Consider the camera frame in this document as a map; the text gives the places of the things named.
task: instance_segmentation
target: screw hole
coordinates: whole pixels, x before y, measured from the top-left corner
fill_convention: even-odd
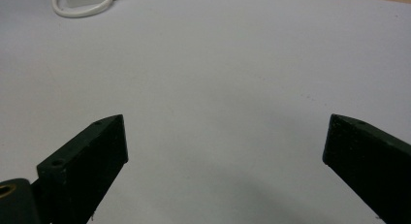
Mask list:
[[[51,162],[51,166],[59,167],[64,164],[64,159],[57,159]]]
[[[16,190],[15,184],[6,184],[0,186],[0,199],[8,196]]]

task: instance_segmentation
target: white table surface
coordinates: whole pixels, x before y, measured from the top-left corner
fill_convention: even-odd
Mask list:
[[[411,5],[381,0],[0,0],[0,178],[123,113],[92,223],[383,223],[321,157],[332,113],[411,143],[410,52]]]

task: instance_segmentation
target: white cable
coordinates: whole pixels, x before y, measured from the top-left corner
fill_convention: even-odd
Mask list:
[[[101,11],[106,9],[112,3],[113,0],[105,0],[101,4],[97,5],[96,7],[93,7],[91,9],[87,9],[84,11],[80,11],[80,12],[65,12],[58,7],[58,0],[51,0],[51,1],[52,1],[52,8],[54,9],[54,12],[58,14],[59,16],[86,17],[86,16],[93,16],[93,15],[100,13]]]

